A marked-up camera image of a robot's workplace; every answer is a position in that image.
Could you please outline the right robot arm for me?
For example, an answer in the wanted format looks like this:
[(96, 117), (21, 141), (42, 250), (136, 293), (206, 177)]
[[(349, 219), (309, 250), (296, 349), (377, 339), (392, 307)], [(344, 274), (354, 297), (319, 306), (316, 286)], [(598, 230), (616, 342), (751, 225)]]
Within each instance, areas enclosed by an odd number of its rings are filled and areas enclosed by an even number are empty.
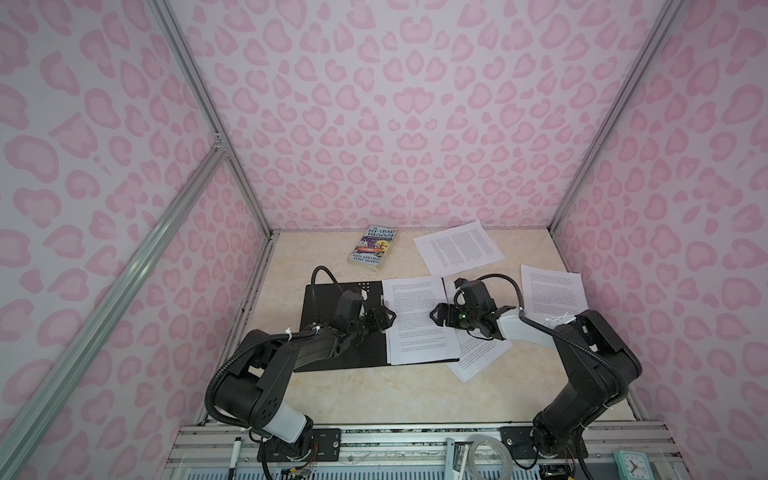
[(528, 315), (523, 290), (507, 275), (460, 278), (454, 286), (453, 301), (429, 314), (437, 326), (477, 331), (484, 341), (524, 341), (557, 351), (567, 383), (534, 417), (531, 449), (541, 458), (567, 449), (579, 454), (586, 427), (623, 401), (641, 376), (640, 360), (596, 310), (547, 323)]

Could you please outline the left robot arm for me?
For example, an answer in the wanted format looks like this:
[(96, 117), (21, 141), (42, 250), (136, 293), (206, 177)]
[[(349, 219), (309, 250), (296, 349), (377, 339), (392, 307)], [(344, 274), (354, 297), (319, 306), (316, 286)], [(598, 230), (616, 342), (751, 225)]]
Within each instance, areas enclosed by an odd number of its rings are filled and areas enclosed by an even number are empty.
[(362, 293), (347, 290), (326, 322), (294, 333), (252, 330), (210, 380), (205, 409), (214, 420), (255, 432), (282, 455), (302, 459), (314, 450), (313, 420), (284, 401), (294, 371), (340, 356), (396, 318), (383, 303), (368, 306)]

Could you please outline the black A4 clip folder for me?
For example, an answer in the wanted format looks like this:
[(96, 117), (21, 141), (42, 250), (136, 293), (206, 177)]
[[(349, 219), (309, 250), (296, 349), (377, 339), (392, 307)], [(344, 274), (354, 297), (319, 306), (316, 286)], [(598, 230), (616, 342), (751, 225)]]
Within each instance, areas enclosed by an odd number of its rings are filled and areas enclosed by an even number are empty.
[(378, 306), (393, 312), (393, 325), (357, 338), (338, 356), (298, 367), (298, 372), (373, 368), (383, 366), (457, 362), (461, 348), (457, 331), (441, 327), (430, 318), (447, 301), (443, 280), (428, 276), (405, 280), (316, 284), (305, 287), (301, 328), (314, 324), (334, 327), (345, 333), (347, 322), (339, 306), (344, 291), (363, 296), (361, 316)]

